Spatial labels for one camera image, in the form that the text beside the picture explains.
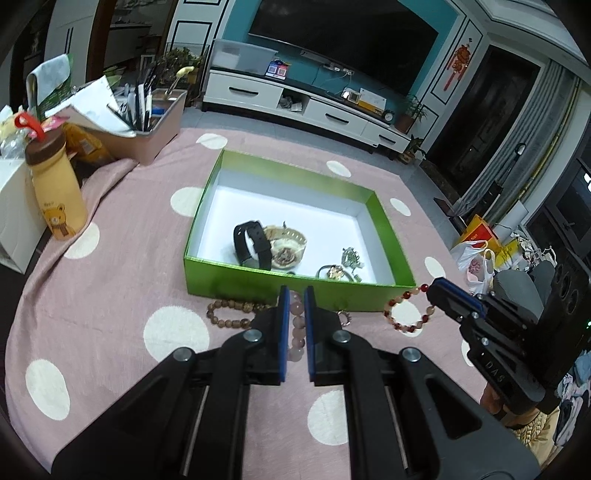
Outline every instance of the doorway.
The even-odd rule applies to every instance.
[[[540,67],[489,47],[466,93],[428,152],[425,170],[450,202],[476,181],[509,133]]]

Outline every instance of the black watch strap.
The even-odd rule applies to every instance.
[[[255,252],[259,257],[258,265],[246,246],[247,234],[255,244]],[[260,222],[250,221],[234,227],[234,248],[241,267],[271,269],[271,243],[267,240]]]

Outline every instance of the wooden bead bracelet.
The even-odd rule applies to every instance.
[[[254,312],[257,314],[261,310],[269,308],[270,305],[264,305],[260,303],[254,303],[251,301],[235,301],[235,300],[216,300],[207,306],[207,318],[212,321],[213,325],[217,325],[220,328],[244,328],[249,329],[251,327],[251,320],[220,320],[217,318],[213,311],[219,308],[230,308],[240,310],[244,313]]]
[[[433,315],[433,313],[435,313],[435,307],[433,305],[429,305],[427,307],[427,311],[425,312],[425,315],[423,315],[421,317],[421,320],[419,320],[414,325],[402,325],[401,323],[398,323],[396,321],[396,319],[392,316],[392,308],[394,306],[396,306],[398,303],[402,303],[404,300],[408,300],[412,295],[418,295],[420,292],[426,293],[428,289],[429,289],[429,285],[424,283],[420,287],[416,287],[416,288],[412,288],[411,290],[407,290],[402,295],[400,295],[398,297],[394,297],[392,300],[390,300],[388,303],[386,303],[386,305],[384,306],[384,317],[386,317],[386,319],[390,325],[393,325],[395,330],[400,330],[403,333],[407,333],[407,332],[413,333],[416,330],[422,329],[423,325],[425,325],[429,321],[429,318],[431,317],[431,315]]]

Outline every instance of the drawer handle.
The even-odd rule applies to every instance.
[[[396,140],[390,140],[388,137],[385,137],[383,135],[378,135],[380,138],[382,138],[383,140],[390,142],[392,144],[396,143]]]
[[[326,118],[330,118],[331,120],[336,120],[337,122],[341,122],[342,124],[348,124],[349,121],[348,120],[343,120],[342,118],[339,118],[337,116],[331,115],[329,113],[325,113]]]
[[[241,88],[228,87],[228,89],[233,92],[236,92],[236,93],[243,93],[244,95],[251,95],[253,97],[256,97],[258,95],[258,92],[251,92],[250,90],[242,90]]]

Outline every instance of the television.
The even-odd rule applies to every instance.
[[[437,38],[397,0],[261,0],[249,34],[316,53],[402,95]]]

